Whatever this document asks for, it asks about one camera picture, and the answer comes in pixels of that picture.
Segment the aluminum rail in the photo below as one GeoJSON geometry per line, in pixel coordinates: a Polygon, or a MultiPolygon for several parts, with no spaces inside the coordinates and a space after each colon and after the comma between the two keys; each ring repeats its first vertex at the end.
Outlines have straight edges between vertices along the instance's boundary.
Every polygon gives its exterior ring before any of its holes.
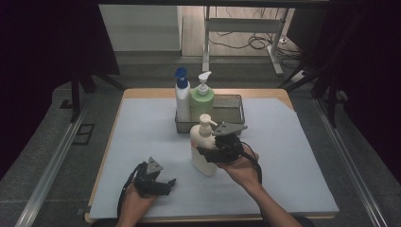
{"type": "Polygon", "coordinates": [[[343,165],[350,177],[359,197],[365,206],[365,209],[372,221],[374,227],[387,227],[387,223],[383,218],[383,215],[380,211],[380,208],[375,201],[371,191],[369,190],[366,183],[363,181],[359,171],[357,170],[357,166],[355,165],[350,153],[348,152],[347,147],[342,142],[341,136],[337,129],[333,128],[330,124],[329,120],[326,117],[326,110],[324,107],[324,103],[321,99],[315,99],[315,103],[318,106],[318,110],[320,112],[322,121],[330,134],[331,139],[335,143],[336,150],[339,153],[339,156],[343,162],[343,165]]]}
{"type": "Polygon", "coordinates": [[[67,132],[57,146],[56,151],[47,164],[41,179],[38,181],[38,184],[36,184],[36,187],[30,196],[23,213],[18,219],[15,225],[16,227],[32,226],[35,218],[38,216],[38,213],[44,203],[44,199],[46,198],[47,193],[60,170],[62,162],[64,161],[65,155],[67,154],[68,149],[74,140],[74,136],[78,131],[79,125],[89,109],[90,101],[90,96],[86,96],[82,99],[82,111],[79,113],[77,120],[70,124],[67,132]]]}

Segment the pump bottle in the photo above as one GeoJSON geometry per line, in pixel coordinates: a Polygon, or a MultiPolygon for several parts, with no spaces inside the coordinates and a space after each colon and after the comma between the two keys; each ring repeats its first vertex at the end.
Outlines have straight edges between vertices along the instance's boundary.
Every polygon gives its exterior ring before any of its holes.
{"type": "Polygon", "coordinates": [[[218,171],[218,167],[213,163],[208,163],[197,149],[197,147],[217,149],[210,124],[217,125],[209,114],[202,114],[200,124],[192,127],[190,131],[192,165],[206,176],[213,176],[218,171]]]}
{"type": "Polygon", "coordinates": [[[213,109],[215,92],[206,85],[210,74],[212,74],[210,71],[200,74],[200,85],[191,90],[189,104],[193,122],[199,121],[202,114],[209,114],[213,109]]]}
{"type": "Polygon", "coordinates": [[[186,69],[180,67],[176,70],[175,94],[177,101],[177,121],[191,122],[191,111],[189,106],[190,84],[186,78],[186,69]]]}

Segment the metal frame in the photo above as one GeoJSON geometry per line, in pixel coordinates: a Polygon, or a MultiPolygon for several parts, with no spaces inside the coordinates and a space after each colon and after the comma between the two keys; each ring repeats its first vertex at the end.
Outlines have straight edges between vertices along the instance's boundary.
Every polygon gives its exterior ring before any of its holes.
{"type": "Polygon", "coordinates": [[[275,55],[277,45],[286,23],[288,9],[285,9],[280,20],[272,19],[233,19],[233,18],[210,18],[210,7],[206,7],[204,19],[204,45],[202,71],[209,71],[209,32],[256,32],[275,33],[272,46],[268,46],[269,57],[277,76],[283,76],[283,69],[275,55]]]}
{"type": "Polygon", "coordinates": [[[348,152],[347,147],[342,142],[340,133],[336,128],[333,128],[329,119],[326,117],[326,109],[324,107],[324,103],[321,99],[314,99],[315,103],[320,112],[322,122],[324,123],[332,141],[336,146],[336,150],[339,153],[339,156],[342,160],[343,166],[348,173],[357,193],[359,194],[360,200],[365,206],[366,212],[369,215],[369,218],[372,221],[372,224],[375,227],[387,227],[387,223],[380,211],[380,208],[375,201],[375,198],[372,195],[372,192],[369,190],[366,183],[363,181],[359,171],[357,170],[357,166],[355,165],[350,153],[348,152]]]}
{"type": "Polygon", "coordinates": [[[50,190],[57,173],[59,172],[62,162],[64,161],[65,155],[67,154],[68,149],[74,140],[74,136],[78,131],[79,125],[89,109],[90,102],[90,96],[83,99],[82,111],[79,112],[77,120],[70,124],[67,132],[57,146],[56,151],[47,164],[41,179],[38,181],[38,184],[36,184],[36,187],[30,196],[23,213],[15,224],[16,227],[32,226],[35,218],[38,216],[39,211],[44,203],[44,199],[46,198],[47,193],[50,190]]]}

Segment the black curtain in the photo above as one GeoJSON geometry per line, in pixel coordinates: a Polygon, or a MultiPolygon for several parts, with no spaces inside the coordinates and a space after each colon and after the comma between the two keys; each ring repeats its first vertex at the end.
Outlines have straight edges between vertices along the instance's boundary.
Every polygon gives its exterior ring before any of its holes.
{"type": "Polygon", "coordinates": [[[401,183],[401,13],[390,1],[369,2],[336,74],[345,111],[401,183]]]}
{"type": "Polygon", "coordinates": [[[119,71],[97,4],[1,1],[0,30],[3,177],[43,120],[54,89],[73,71],[119,71]]]}

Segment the white bottle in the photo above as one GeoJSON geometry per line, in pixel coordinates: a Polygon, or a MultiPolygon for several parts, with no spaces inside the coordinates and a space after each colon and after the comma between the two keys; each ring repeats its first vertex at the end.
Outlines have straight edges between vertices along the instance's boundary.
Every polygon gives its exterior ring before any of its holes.
{"type": "Polygon", "coordinates": [[[191,110],[189,107],[190,84],[186,79],[186,69],[180,67],[177,69],[175,77],[177,79],[175,86],[177,101],[177,121],[191,122],[191,110]]]}
{"type": "Polygon", "coordinates": [[[190,131],[192,165],[206,176],[213,176],[218,171],[218,167],[214,163],[208,163],[197,149],[197,147],[217,149],[210,124],[217,125],[209,114],[202,114],[200,124],[192,127],[190,131]]]}

